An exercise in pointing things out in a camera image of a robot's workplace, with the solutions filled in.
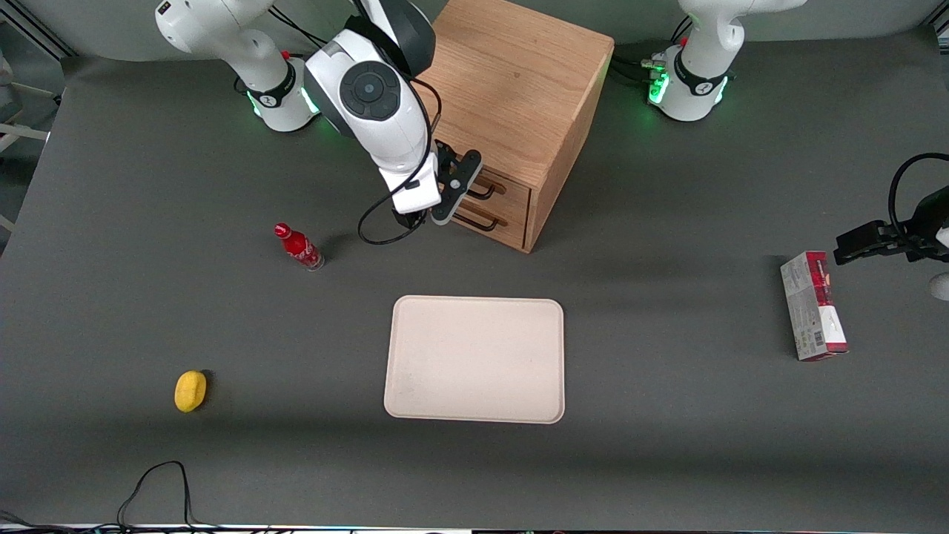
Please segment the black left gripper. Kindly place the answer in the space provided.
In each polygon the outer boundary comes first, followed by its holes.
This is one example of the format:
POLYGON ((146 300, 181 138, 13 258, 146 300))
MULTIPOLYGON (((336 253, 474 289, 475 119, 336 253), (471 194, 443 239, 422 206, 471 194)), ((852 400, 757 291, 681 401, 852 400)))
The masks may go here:
POLYGON ((847 265, 861 258, 896 256, 904 254, 909 263, 931 258, 941 263, 948 261, 946 244, 938 238, 941 230, 947 230, 948 187, 925 197, 912 217, 902 222, 907 239, 915 244, 906 251, 894 225, 874 220, 849 230, 836 238, 837 249, 834 260, 837 265, 847 265))

